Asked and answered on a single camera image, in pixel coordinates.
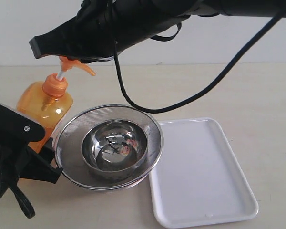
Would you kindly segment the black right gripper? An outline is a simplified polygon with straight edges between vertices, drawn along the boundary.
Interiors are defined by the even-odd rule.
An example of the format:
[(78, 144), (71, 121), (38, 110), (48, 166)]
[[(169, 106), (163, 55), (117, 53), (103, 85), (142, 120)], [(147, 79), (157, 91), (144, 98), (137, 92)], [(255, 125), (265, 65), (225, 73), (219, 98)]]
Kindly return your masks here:
[[(84, 46), (91, 53), (112, 53), (114, 37), (117, 50), (123, 51), (188, 19), (189, 15), (172, 16), (155, 5), (153, 0), (84, 1), (76, 16), (76, 29)], [(109, 62), (114, 55), (76, 56), (68, 60), (81, 63)]]

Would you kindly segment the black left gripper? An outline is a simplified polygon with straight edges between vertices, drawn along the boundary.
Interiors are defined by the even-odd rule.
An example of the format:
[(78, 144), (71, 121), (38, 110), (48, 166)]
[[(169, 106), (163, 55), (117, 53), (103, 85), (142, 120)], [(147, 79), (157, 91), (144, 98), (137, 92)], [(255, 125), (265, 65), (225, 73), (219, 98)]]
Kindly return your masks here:
[(63, 168), (54, 168), (51, 165), (55, 156), (52, 143), (53, 138), (49, 138), (39, 153), (26, 146), (25, 150), (29, 156), (29, 160), (20, 175), (17, 174), (14, 164), (11, 164), (9, 161), (12, 151), (8, 147), (0, 145), (0, 199), (10, 189), (21, 210), (23, 212), (30, 212), (30, 201), (18, 188), (18, 181), (19, 178), (24, 178), (56, 184), (62, 174)]

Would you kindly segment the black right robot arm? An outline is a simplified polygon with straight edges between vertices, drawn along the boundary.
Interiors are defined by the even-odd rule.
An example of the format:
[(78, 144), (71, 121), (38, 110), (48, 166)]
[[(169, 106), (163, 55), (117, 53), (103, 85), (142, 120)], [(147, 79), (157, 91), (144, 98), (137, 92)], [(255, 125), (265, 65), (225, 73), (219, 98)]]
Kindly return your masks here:
[(63, 56), (82, 63), (106, 62), (114, 52), (192, 15), (273, 17), (283, 9), (286, 0), (85, 0), (73, 18), (33, 37), (30, 46), (36, 59)]

